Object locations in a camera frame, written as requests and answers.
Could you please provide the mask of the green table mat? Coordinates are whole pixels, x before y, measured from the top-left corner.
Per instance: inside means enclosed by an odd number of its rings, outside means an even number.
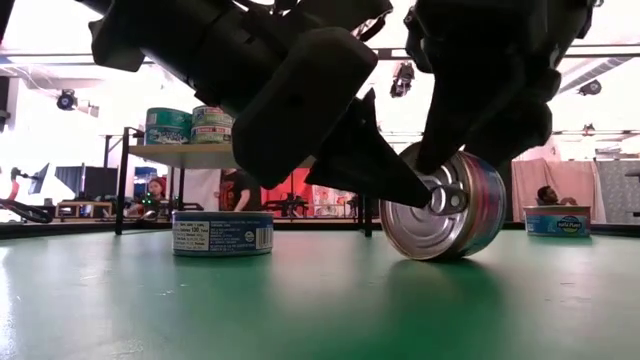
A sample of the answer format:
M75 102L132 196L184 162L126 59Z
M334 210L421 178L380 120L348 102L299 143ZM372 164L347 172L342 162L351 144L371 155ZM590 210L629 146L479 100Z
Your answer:
M352 231L255 257L171 240L0 242L0 360L640 360L640 239L504 231L456 263Z

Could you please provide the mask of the pink curtain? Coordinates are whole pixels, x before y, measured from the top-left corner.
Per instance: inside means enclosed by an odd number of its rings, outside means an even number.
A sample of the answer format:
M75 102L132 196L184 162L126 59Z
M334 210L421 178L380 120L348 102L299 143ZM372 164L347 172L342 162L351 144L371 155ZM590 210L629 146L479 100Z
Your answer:
M605 223L606 214L597 166L592 161L512 161L513 220L523 222L524 207L537 204L537 190L545 185L560 198L573 197L591 208L591 221Z

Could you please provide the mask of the white cloth panel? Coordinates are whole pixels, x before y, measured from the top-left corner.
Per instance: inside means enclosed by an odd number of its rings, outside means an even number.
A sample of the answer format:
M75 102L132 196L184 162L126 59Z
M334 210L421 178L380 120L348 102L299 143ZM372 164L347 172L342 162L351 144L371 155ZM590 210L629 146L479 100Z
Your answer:
M218 211L220 181L220 169L186 169L183 181L184 203L197 203L205 211Z

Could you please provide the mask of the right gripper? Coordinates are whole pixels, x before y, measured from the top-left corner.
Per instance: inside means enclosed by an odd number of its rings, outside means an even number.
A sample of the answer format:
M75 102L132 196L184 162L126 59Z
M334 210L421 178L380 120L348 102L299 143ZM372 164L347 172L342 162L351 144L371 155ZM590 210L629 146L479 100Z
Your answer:
M589 32L595 0L416 0L405 50L435 84L416 168L431 174L464 144L481 104L557 93L558 66Z

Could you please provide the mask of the blue label tuna can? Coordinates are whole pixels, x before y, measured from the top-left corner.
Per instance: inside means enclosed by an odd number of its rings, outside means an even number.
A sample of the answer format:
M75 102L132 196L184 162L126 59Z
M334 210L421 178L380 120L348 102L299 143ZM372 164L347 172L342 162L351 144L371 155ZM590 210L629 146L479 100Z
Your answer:
M175 255L262 255L273 248L274 218L267 212L175 211L172 236Z

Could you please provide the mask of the red cloth panel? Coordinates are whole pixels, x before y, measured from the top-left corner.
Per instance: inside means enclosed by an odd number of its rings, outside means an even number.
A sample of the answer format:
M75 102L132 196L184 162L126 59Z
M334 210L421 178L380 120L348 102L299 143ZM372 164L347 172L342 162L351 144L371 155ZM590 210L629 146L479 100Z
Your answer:
M305 182L308 173L307 168L295 169L274 189L262 189L262 209L274 212L283 218L305 217L308 213L312 214L313 210L310 208L313 200L312 186Z

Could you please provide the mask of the dark blue partition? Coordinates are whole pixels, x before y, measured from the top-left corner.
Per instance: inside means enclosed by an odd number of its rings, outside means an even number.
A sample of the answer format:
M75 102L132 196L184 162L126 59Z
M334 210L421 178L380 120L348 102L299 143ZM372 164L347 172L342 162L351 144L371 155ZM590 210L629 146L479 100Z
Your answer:
M55 176L76 197L95 199L117 193L118 170L92 166L58 166Z

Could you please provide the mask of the person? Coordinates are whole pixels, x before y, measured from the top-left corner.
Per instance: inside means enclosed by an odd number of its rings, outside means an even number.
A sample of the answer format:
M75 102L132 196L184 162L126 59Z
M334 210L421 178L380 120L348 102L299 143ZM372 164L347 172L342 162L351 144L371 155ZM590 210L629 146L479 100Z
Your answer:
M148 182L147 208L149 210L159 210L168 204L166 198L166 179L155 177Z
M542 186L537 190L536 202L539 206L571 205L577 206L573 197L559 198L555 190L549 186Z
M222 170L218 199L221 211L259 211L262 207L259 185L235 168Z

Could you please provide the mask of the small tilted monitor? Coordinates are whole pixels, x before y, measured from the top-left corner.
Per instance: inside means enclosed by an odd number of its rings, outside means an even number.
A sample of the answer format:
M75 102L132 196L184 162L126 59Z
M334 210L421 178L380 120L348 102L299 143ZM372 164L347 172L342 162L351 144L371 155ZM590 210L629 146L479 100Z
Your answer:
M49 163L46 163L39 171L34 173L30 179L30 187L28 189L29 195L40 194L44 185L44 181L47 176L47 172L49 170Z

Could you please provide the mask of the wooden background table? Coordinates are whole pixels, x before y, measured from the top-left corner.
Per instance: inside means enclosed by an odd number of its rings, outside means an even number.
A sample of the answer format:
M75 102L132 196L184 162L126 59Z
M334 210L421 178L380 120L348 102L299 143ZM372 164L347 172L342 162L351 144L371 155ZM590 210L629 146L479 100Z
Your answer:
M62 201L55 207L55 217L61 219L102 219L112 215L111 202Z

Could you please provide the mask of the wooden shelf black legs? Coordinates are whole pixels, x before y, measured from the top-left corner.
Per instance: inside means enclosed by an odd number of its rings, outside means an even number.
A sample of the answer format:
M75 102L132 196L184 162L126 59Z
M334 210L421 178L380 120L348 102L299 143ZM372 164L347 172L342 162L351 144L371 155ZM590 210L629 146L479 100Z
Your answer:
M171 168L184 169L224 169L236 168L240 165L235 161L232 145L230 144L159 144L144 145L145 132L133 127L124 127L122 135L101 135L105 138L104 164L108 162L108 154L119 144L121 148L120 165L127 167L125 163L128 156L133 155L145 161L150 161ZM119 140L110 145L110 139L116 137ZM372 231L380 230L380 224L373 221L373 206L364 195L357 202L356 229L364 231L365 236L370 237Z

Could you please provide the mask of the large green can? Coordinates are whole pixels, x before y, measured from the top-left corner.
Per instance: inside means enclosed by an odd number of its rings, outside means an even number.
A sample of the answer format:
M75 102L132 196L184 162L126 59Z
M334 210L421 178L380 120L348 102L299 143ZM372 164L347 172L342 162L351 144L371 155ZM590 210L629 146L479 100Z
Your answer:
M192 126L223 126L231 127L234 118L218 107L198 106L192 111Z

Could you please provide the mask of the black ceiling light rail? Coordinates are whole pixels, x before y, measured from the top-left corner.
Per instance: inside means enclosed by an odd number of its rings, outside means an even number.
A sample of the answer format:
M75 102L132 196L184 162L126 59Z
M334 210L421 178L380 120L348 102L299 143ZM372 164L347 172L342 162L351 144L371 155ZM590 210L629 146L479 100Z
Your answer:
M373 48L372 51L381 61L409 60L410 56L403 48ZM565 58L607 58L640 57L640 43L636 44L592 44L571 46ZM93 56L89 53L0 53L0 67L27 65L93 65Z

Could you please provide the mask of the gold-lid seafood can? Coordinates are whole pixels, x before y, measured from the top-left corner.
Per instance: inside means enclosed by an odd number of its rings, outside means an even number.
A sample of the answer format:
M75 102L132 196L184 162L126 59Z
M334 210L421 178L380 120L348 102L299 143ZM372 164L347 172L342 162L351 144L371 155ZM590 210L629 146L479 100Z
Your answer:
M524 220L529 235L589 237L591 208L568 205L530 206L524 208Z

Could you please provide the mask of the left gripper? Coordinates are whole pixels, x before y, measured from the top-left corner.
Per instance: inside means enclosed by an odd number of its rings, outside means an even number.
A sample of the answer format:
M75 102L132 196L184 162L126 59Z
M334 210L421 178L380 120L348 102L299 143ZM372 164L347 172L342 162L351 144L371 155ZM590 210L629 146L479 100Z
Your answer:
M243 10L232 0L216 1L227 8L204 28L189 84L201 102L232 115L270 81L301 34L333 27L353 32L393 10L390 0L293 0L280 15L253 2Z

